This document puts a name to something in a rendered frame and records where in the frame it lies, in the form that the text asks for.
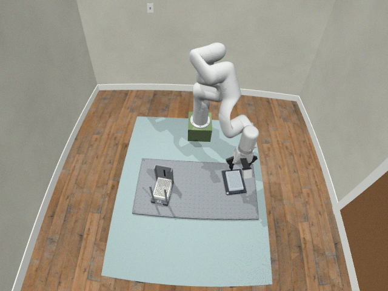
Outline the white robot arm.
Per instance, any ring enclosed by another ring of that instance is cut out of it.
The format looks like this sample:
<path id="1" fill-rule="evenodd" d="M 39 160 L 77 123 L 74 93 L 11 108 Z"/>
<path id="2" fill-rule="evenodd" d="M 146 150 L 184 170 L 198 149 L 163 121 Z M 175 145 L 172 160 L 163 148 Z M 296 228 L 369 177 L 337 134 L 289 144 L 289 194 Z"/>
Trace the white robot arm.
<path id="1" fill-rule="evenodd" d="M 190 52 L 189 58 L 196 68 L 197 81 L 193 86 L 193 115 L 190 122 L 199 129 L 207 127 L 210 124 L 208 117 L 210 101 L 222 101 L 219 108 L 221 130 L 227 138 L 242 133 L 238 150 L 244 155 L 249 155 L 256 148 L 259 131 L 245 115 L 230 120 L 231 111 L 241 97 L 241 90 L 233 63 L 214 64 L 225 54 L 226 47 L 218 42 Z"/>

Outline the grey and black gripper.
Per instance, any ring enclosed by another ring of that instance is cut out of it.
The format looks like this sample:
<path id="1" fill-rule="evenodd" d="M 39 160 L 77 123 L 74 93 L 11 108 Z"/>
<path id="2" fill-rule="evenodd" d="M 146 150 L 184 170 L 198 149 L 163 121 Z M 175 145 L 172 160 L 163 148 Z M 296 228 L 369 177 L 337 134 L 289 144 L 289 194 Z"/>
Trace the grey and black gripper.
<path id="1" fill-rule="evenodd" d="M 244 154 L 242 154 L 238 150 L 238 146 L 237 146 L 232 154 L 232 157 L 227 158 L 226 162 L 229 164 L 229 168 L 231 171 L 233 170 L 233 166 L 235 164 L 242 164 L 240 160 L 241 158 L 247 158 L 247 162 L 249 163 L 249 166 L 250 166 L 253 162 L 255 162 L 258 159 L 257 156 L 254 156 L 253 154 L 254 154 L 254 151 L 249 156 L 248 155 L 244 156 Z"/>

